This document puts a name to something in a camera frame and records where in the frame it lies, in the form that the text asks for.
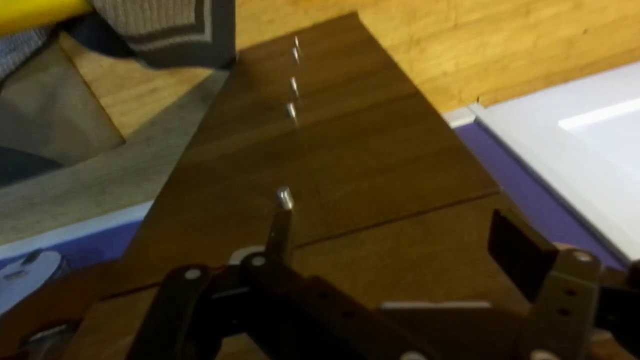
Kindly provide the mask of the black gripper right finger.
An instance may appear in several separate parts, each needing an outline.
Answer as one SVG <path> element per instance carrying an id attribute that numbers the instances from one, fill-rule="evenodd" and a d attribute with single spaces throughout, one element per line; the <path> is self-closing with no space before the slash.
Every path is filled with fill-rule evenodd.
<path id="1" fill-rule="evenodd" d="M 489 255 L 519 292 L 535 302 L 558 249 L 516 213 L 494 211 L 489 233 Z"/>

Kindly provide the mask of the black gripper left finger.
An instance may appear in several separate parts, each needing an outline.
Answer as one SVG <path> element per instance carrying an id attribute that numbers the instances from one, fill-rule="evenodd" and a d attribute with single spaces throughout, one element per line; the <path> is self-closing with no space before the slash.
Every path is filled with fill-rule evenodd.
<path id="1" fill-rule="evenodd" d="M 291 260 L 291 226 L 293 226 L 294 204 L 291 200 L 278 200 L 274 204 L 274 219 L 268 231 L 267 255 L 272 260 Z"/>

